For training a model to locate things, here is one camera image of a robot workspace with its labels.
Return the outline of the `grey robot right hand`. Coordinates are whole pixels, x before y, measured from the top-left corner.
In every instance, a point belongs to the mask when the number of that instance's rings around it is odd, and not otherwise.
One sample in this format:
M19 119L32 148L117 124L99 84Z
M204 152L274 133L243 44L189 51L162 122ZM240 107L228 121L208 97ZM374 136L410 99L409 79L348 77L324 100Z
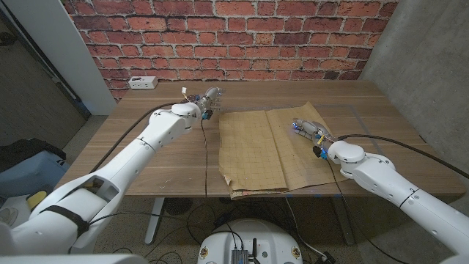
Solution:
M318 122L294 118L292 127L297 134L311 140L315 146L327 150L337 141L337 138L324 125Z

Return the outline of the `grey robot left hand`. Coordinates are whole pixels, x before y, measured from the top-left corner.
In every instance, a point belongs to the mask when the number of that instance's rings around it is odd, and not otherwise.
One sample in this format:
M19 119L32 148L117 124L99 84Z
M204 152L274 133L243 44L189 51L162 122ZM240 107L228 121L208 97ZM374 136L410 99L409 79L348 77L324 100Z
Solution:
M191 95L189 101L200 108L202 120L209 120L213 112L220 108L220 97L224 92L224 89L210 87L203 95Z

